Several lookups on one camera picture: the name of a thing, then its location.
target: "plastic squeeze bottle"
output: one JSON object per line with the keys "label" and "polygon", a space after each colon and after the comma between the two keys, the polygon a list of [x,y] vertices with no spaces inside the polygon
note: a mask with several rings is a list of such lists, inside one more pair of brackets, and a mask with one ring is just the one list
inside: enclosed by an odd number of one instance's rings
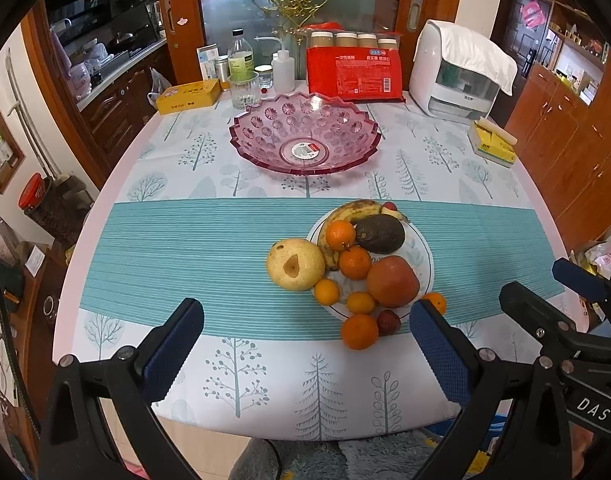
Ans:
{"label": "plastic squeeze bottle", "polygon": [[272,60],[272,72],[274,73],[274,90],[277,94],[288,94],[294,91],[294,58],[290,57],[290,51],[285,49],[283,41],[279,38],[256,38],[259,40],[273,40],[281,44],[276,59]]}
{"label": "plastic squeeze bottle", "polygon": [[243,29],[235,28],[232,31],[234,42],[227,51],[230,76],[235,81],[247,81],[254,75],[254,56],[252,45],[243,37]]}

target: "teal striped table runner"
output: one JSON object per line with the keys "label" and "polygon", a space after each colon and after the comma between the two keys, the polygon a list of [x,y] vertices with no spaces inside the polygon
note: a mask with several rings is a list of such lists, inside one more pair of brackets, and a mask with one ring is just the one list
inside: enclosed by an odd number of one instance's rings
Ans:
{"label": "teal striped table runner", "polygon": [[[272,340],[339,339],[341,322],[307,292],[274,286],[266,254],[306,237],[342,198],[219,198],[116,203],[96,247],[80,306],[157,326],[185,297],[205,308],[204,333]],[[532,209],[397,200],[433,253],[434,290],[452,324],[500,312],[518,280],[543,298],[563,291]]]}

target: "screw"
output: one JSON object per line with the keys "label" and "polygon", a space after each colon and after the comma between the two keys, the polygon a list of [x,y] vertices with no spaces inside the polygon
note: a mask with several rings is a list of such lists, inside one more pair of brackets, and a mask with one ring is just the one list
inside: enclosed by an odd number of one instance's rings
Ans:
{"label": "screw", "polygon": [[561,370],[563,370],[564,374],[571,374],[574,371],[574,365],[572,364],[572,361],[568,361],[567,359],[565,361],[562,361]]}
{"label": "screw", "polygon": [[497,355],[494,353],[492,348],[481,348],[479,349],[479,357],[484,361],[490,362],[494,361],[497,358]]}
{"label": "screw", "polygon": [[130,357],[134,355],[134,350],[135,348],[133,346],[130,346],[130,345],[122,346],[116,352],[116,357],[121,359],[121,361],[125,361],[126,359],[129,359]]}
{"label": "screw", "polygon": [[59,359],[59,366],[67,368],[74,362],[74,356],[72,354],[66,354]]}
{"label": "screw", "polygon": [[547,355],[542,355],[539,358],[539,364],[547,370],[548,368],[552,368],[553,362]]}

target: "yellow tin box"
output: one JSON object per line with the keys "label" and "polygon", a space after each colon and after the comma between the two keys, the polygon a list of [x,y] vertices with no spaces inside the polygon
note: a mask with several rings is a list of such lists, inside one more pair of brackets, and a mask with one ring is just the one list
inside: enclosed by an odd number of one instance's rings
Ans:
{"label": "yellow tin box", "polygon": [[216,103],[221,93],[218,79],[206,79],[196,83],[171,86],[156,100],[161,115],[204,108]]}

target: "dining table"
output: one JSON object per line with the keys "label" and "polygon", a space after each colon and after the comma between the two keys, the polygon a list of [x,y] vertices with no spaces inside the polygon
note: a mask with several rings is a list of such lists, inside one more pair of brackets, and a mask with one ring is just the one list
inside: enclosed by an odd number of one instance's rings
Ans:
{"label": "dining table", "polygon": [[[307,94],[307,85],[297,88]],[[579,297],[552,276],[566,251],[537,187],[477,155],[469,124],[400,102],[356,104],[378,124],[377,152],[338,173],[299,175],[239,156],[227,92],[212,106],[155,114],[114,168],[69,265],[53,359],[102,360],[137,346],[184,298],[205,325],[157,415],[207,430],[278,440],[344,440],[454,417],[407,319],[363,351],[344,345],[344,316],[311,291],[277,287],[272,244],[310,238],[335,208],[394,202],[416,236],[412,266],[445,319],[476,348],[532,363],[540,344],[499,306],[518,281],[588,329]]]}

